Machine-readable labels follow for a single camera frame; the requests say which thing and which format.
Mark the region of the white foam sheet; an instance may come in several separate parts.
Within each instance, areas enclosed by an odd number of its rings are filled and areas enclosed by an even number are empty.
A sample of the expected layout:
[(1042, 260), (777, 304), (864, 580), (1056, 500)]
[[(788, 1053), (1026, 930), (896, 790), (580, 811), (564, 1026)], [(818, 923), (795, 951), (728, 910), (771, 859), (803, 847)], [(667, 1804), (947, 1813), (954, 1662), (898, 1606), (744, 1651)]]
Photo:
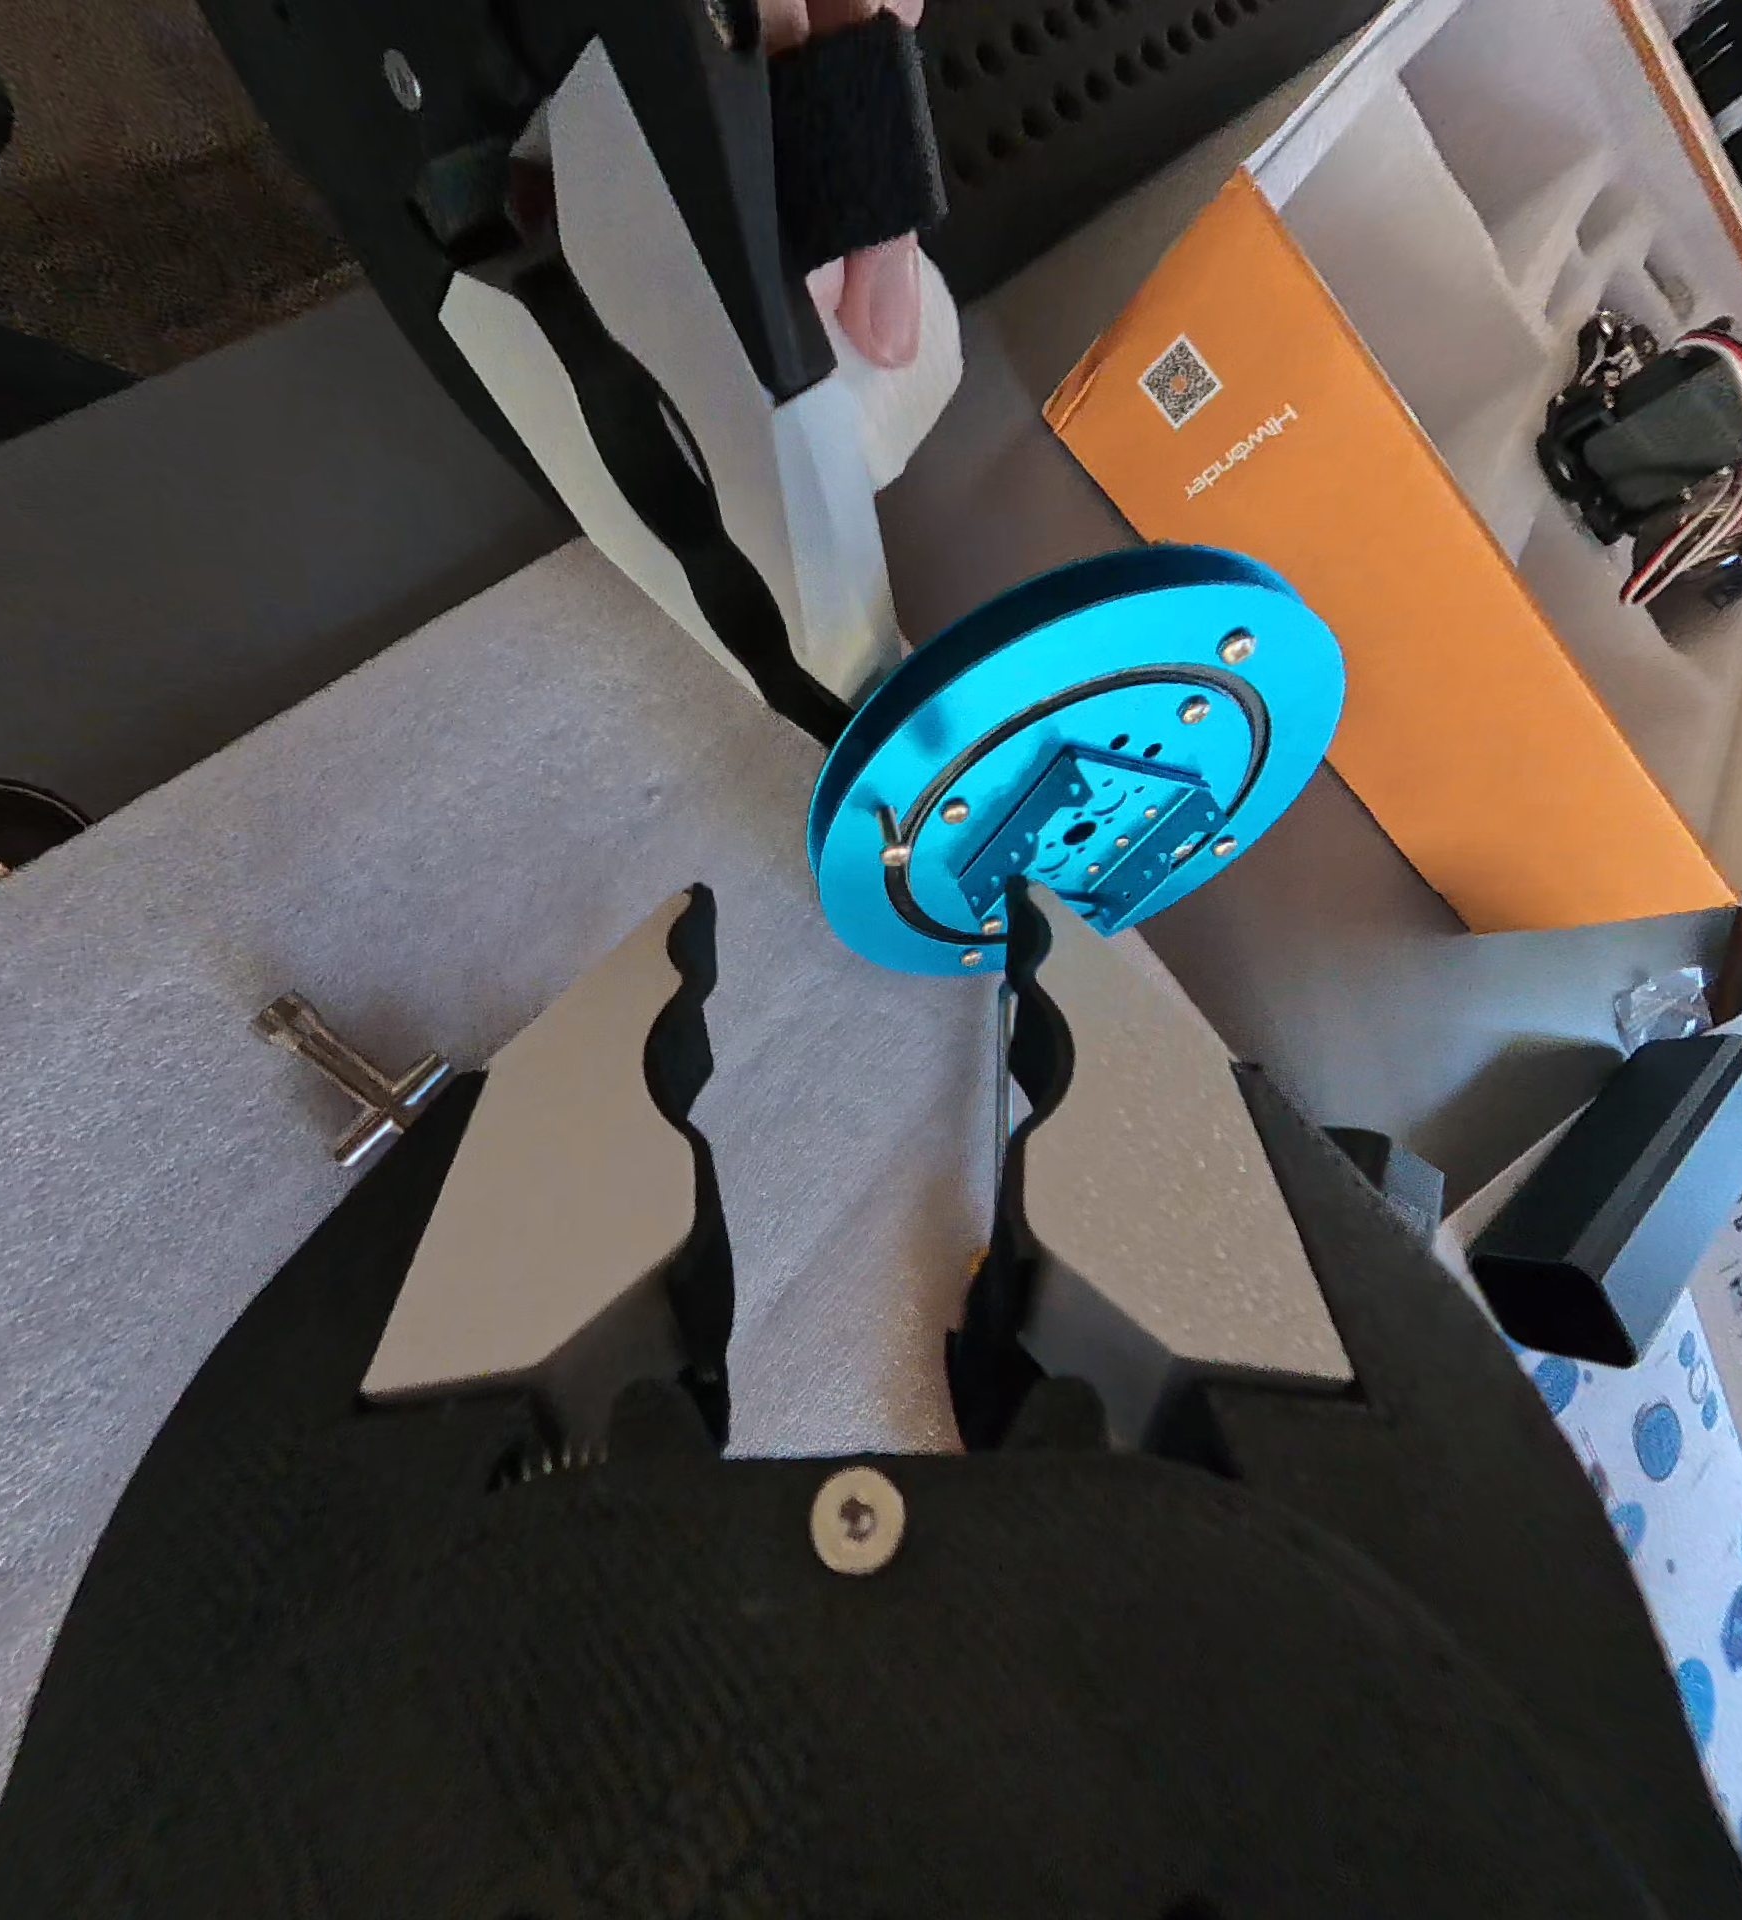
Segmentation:
[(282, 991), (482, 1065), (707, 882), (736, 1448), (952, 1446), (995, 991), (831, 934), (816, 763), (572, 543), (0, 882), (0, 1790), (141, 1457), (354, 1187)]

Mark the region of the clear plastic bag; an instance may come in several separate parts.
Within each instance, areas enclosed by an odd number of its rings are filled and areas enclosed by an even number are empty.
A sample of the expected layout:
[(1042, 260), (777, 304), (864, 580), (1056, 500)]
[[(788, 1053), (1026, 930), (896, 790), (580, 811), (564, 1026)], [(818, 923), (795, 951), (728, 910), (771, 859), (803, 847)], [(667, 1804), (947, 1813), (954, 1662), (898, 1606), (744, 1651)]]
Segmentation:
[(1709, 978), (1698, 965), (1650, 975), (1614, 995), (1611, 1017), (1625, 1056), (1650, 1044), (1695, 1040), (1714, 1024)]

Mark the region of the orange cardboard box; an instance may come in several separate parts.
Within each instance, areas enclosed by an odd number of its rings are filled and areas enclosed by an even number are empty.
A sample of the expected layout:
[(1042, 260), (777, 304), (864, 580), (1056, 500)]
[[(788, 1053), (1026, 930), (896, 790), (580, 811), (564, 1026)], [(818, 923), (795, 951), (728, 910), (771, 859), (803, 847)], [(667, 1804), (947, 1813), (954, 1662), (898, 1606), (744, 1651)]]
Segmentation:
[(1742, 900), (1742, 602), (1653, 558), (1742, 454), (1742, 194), (1668, 5), (1387, 5), (1068, 250), (1045, 419), (1339, 639), (1332, 764), (1475, 934)]

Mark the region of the metal cross wrench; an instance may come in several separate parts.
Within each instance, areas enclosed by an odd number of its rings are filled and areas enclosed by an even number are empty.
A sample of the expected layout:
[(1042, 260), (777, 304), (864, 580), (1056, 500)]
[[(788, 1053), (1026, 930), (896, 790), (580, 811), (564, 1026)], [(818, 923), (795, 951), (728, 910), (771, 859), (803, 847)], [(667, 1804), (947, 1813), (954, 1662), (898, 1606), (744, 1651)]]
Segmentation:
[(306, 1061), (354, 1104), (354, 1121), (332, 1148), (334, 1163), (344, 1170), (363, 1165), (402, 1140), (452, 1077), (452, 1065), (436, 1051), (419, 1056), (400, 1072), (377, 1067), (295, 991), (261, 1008), (251, 1027), (265, 1044)]

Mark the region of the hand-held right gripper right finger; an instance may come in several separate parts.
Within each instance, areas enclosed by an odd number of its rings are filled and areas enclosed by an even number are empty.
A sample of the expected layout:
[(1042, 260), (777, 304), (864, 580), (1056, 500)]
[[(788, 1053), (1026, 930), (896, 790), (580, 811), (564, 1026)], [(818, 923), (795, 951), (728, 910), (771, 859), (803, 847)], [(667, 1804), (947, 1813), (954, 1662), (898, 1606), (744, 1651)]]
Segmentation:
[(1003, 1446), (1057, 1378), (1144, 1452), (1220, 1451), (1203, 1438), (1217, 1389), (1349, 1396), (1352, 1360), (1228, 1045), (1051, 887), (1014, 882), (1003, 914), (1009, 1244), (946, 1342), (964, 1446)]

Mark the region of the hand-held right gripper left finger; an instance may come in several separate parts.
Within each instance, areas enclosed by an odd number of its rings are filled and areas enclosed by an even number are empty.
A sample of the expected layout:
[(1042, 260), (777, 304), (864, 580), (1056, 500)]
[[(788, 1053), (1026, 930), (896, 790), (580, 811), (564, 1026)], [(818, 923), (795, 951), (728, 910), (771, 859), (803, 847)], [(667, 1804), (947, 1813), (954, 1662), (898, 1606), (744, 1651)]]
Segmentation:
[(562, 1452), (605, 1452), (618, 1396), (655, 1382), (724, 1448), (735, 1263), (695, 1121), (715, 988), (715, 892), (693, 882), (500, 1048), (365, 1404), (522, 1394)]

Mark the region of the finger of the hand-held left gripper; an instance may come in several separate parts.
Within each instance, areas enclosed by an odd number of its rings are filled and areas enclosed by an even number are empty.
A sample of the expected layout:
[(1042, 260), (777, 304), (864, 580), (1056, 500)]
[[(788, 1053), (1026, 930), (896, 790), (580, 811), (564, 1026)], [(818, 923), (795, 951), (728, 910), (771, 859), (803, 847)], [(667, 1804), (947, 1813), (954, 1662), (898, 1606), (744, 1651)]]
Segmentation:
[(440, 320), (585, 538), (764, 706), (842, 737), (845, 701), (797, 659), (688, 426), (577, 276), (453, 272)]
[(690, 432), (721, 530), (762, 575), (798, 664), (858, 706), (902, 659), (878, 492), (885, 455), (849, 357), (777, 401), (594, 38), (522, 139), (551, 163), (559, 240), (606, 334)]

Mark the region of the yellow-handled screwdriver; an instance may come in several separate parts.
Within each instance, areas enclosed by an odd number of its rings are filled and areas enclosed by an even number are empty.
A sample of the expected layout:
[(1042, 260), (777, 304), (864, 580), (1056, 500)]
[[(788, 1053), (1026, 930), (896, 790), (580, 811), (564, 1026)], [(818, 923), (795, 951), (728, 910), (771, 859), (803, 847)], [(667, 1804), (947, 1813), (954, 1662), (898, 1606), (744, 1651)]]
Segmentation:
[(1005, 975), (1000, 975), (994, 999), (994, 1094), (992, 1094), (992, 1148), (989, 1148), (989, 1209), (982, 1246), (974, 1252), (965, 1274), (967, 1285), (994, 1263), (997, 1244), (1009, 1244), (1005, 1220), (1005, 1185), (1009, 1148), (1017, 1124), (1017, 1083), (1012, 1067), (1014, 1033), (1019, 997)]

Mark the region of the person's left hand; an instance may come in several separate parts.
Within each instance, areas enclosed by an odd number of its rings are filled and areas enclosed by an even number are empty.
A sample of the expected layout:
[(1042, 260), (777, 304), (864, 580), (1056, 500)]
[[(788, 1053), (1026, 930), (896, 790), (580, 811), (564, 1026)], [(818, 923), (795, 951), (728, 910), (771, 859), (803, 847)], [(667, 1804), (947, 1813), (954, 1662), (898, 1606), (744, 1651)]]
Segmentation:
[[(891, 13), (915, 29), (922, 3), (760, 3), (762, 44), (768, 55), (831, 36)], [(915, 363), (924, 332), (922, 253), (915, 233), (823, 263), (806, 275), (818, 318), (874, 368)]]

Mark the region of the black rectangular case sleeve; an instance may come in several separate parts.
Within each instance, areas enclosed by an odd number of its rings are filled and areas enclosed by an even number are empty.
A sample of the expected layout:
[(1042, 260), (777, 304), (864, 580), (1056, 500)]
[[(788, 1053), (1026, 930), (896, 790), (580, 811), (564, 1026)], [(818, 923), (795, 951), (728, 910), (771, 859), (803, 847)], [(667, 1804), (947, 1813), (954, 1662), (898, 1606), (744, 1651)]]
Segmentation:
[(1642, 1045), (1468, 1250), (1500, 1331), (1547, 1356), (1645, 1356), (1742, 1196), (1742, 1036)]

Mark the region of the blue round metal turntable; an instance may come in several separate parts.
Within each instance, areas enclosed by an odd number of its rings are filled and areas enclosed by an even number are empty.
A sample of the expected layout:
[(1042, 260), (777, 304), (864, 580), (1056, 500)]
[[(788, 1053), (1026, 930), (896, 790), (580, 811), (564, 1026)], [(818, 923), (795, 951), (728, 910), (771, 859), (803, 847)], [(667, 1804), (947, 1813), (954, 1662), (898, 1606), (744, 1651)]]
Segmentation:
[(847, 724), (811, 795), (821, 913), (915, 975), (1002, 971), (1030, 884), (1121, 936), (1284, 816), (1342, 699), (1339, 641), (1264, 564), (1147, 543), (1042, 571), (911, 653)]

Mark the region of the black perforated foam pad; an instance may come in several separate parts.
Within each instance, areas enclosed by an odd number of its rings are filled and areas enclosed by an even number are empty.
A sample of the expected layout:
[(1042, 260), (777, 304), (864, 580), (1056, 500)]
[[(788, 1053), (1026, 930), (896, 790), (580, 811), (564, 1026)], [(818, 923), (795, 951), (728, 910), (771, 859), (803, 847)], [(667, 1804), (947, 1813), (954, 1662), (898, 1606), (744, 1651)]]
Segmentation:
[(947, 191), (922, 249), (965, 307), (1360, 32), (1381, 3), (929, 3)]

